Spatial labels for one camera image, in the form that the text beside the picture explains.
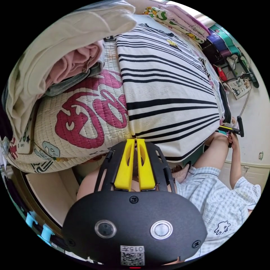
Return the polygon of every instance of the red object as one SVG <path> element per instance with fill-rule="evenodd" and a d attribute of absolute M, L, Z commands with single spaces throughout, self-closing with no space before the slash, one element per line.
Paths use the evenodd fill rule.
<path fill-rule="evenodd" d="M 220 67 L 217 67 L 217 72 L 219 74 L 219 77 L 222 81 L 226 81 L 227 80 L 227 77 L 224 73 L 224 71 L 220 68 Z"/>

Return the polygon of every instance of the mattress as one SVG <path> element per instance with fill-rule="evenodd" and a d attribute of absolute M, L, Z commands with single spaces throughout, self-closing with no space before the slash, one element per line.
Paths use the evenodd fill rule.
<path fill-rule="evenodd" d="M 219 127 L 226 99 L 202 51 L 150 17 L 134 17 L 133 30 L 105 43 L 101 74 L 42 98 L 34 151 L 18 154 L 13 138 L 10 164 L 24 172 L 64 170 L 129 138 L 151 141 L 167 161 L 180 162 Z"/>

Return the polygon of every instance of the child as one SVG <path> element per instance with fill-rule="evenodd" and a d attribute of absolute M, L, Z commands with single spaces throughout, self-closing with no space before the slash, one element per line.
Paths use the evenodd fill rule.
<path fill-rule="evenodd" d="M 228 155 L 229 143 L 232 143 L 233 150 L 230 172 L 232 190 L 218 179 Z M 261 195 L 259 185 L 241 177 L 240 147 L 236 135 L 227 137 L 214 132 L 205 145 L 209 146 L 208 149 L 191 166 L 185 180 L 181 184 L 177 179 L 175 181 L 177 194 L 198 208 L 208 232 L 201 248 L 187 260 L 205 255 L 226 242 L 246 221 Z M 99 168 L 84 178 L 77 200 L 94 191 L 98 171 Z M 132 181 L 132 191 L 140 191 L 138 182 Z"/>

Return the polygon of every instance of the window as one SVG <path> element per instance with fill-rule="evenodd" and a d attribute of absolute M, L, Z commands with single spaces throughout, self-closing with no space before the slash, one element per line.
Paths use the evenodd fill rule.
<path fill-rule="evenodd" d="M 200 21 L 202 24 L 204 24 L 207 28 L 211 27 L 212 25 L 215 24 L 215 22 L 207 17 L 206 15 L 202 14 L 201 12 L 190 8 L 188 6 L 182 5 L 180 3 L 174 2 L 174 1 L 166 1 L 166 0 L 156 0 L 159 2 L 162 2 L 165 5 L 176 5 L 185 10 L 187 13 L 189 13 L 191 16 L 196 18 L 198 21 Z"/>

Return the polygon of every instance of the zipper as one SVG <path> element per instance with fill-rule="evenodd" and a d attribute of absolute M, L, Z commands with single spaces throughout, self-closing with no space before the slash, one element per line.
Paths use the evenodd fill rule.
<path fill-rule="evenodd" d="M 82 72 L 87 73 L 87 71 L 89 69 L 89 63 L 90 63 L 91 59 L 92 59 L 91 57 L 88 59 L 88 61 L 84 65 L 84 68 L 82 69 Z"/>

